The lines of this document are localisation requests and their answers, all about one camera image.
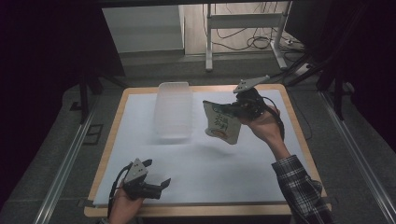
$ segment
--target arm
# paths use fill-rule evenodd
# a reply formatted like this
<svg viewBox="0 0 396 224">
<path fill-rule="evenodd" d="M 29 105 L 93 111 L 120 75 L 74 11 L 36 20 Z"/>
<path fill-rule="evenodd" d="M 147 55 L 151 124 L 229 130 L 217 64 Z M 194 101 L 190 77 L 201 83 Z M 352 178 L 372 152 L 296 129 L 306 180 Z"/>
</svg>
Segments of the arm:
<svg viewBox="0 0 396 224">
<path fill-rule="evenodd" d="M 311 179 L 295 155 L 290 155 L 272 115 L 265 112 L 254 120 L 240 121 L 271 148 L 280 189 L 297 223 L 335 223 L 320 196 L 321 184 Z"/>
</svg>

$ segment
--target gray carpet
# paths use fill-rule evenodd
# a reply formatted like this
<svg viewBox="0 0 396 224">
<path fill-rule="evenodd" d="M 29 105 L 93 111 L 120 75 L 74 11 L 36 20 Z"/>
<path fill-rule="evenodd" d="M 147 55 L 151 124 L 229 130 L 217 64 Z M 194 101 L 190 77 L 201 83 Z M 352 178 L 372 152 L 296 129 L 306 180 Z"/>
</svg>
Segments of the gray carpet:
<svg viewBox="0 0 396 224">
<path fill-rule="evenodd" d="M 190 85 L 234 85 L 241 78 L 279 72 L 271 53 L 215 56 L 214 71 L 211 73 L 205 72 L 202 56 L 124 55 L 122 61 L 127 76 L 120 77 L 120 80 L 131 87 L 156 87 L 165 81 L 189 81 Z M 317 77 L 311 77 L 289 88 L 289 95 L 323 185 L 332 198 L 334 216 L 340 223 L 388 223 L 315 91 L 316 80 Z M 97 144 L 91 136 L 84 139 L 86 144 L 79 150 L 49 223 L 94 223 L 97 220 L 85 217 L 78 202 L 88 197 L 122 94 L 122 89 L 117 85 L 105 79 L 101 81 L 105 90 L 99 96 L 97 111 L 92 119 L 92 125 L 103 127 L 101 137 Z M 63 108 L 34 161 L 6 202 L 0 214 L 0 223 L 32 223 L 35 219 L 64 153 L 77 132 L 80 114 L 69 110 L 77 101 L 77 87 L 64 94 Z M 343 102 L 346 124 L 395 201 L 396 176 L 392 173 L 396 170 L 395 153 L 364 120 L 347 96 Z M 257 223 L 265 219 L 246 217 L 238 220 L 239 223 Z M 178 219 L 177 222 L 192 223 L 192 220 Z"/>
</svg>

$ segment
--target translucent plastic container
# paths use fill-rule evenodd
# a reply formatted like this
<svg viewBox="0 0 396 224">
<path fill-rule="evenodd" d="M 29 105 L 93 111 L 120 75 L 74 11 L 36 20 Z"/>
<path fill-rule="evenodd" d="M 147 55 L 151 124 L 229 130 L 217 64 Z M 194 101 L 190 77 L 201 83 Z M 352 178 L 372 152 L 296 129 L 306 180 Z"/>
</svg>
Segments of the translucent plastic container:
<svg viewBox="0 0 396 224">
<path fill-rule="evenodd" d="M 165 139 L 191 136 L 192 91 L 188 82 L 164 82 L 155 103 L 154 125 Z"/>
</svg>

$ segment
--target black strap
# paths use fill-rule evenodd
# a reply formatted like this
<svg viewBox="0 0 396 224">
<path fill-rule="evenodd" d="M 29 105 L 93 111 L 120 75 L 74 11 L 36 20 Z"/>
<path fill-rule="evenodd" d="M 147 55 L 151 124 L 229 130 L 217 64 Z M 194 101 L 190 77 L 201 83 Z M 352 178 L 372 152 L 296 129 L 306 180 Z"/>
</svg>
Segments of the black strap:
<svg viewBox="0 0 396 224">
<path fill-rule="evenodd" d="M 276 120 L 277 126 L 279 127 L 279 130 L 280 130 L 280 136 L 282 137 L 282 140 L 285 140 L 285 125 L 283 124 L 283 121 L 280 118 L 279 114 L 277 113 L 277 111 L 273 110 L 267 104 L 264 104 L 264 108 L 266 111 L 270 112 L 270 114 Z"/>
<path fill-rule="evenodd" d="M 122 168 L 120 173 L 117 175 L 117 178 L 116 178 L 116 180 L 113 183 L 113 186 L 111 187 L 110 194 L 108 195 L 107 218 L 110 218 L 111 208 L 113 207 L 114 194 L 116 193 L 116 189 L 117 189 L 117 185 L 119 184 L 120 176 L 122 175 L 122 173 L 124 171 L 129 170 L 131 168 L 131 166 L 132 166 L 132 163 L 127 165 L 127 166 L 125 166 L 124 168 Z"/>
</svg>

